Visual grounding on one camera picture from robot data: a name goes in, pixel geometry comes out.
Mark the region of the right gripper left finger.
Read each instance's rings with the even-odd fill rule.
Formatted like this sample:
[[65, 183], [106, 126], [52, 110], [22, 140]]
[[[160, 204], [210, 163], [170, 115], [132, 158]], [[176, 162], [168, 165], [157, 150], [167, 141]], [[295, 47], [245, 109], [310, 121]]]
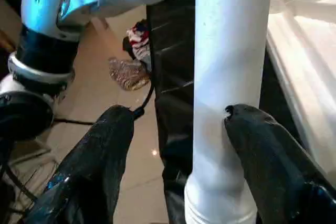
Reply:
[[129, 108], [107, 109], [59, 164], [25, 223], [113, 223], [133, 133]]

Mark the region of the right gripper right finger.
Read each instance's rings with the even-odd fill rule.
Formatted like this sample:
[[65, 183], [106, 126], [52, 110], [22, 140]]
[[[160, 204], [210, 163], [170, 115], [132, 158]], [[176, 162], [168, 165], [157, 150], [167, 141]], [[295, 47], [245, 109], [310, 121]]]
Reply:
[[335, 188], [293, 136], [268, 113], [226, 107], [236, 151], [261, 223], [335, 223]]

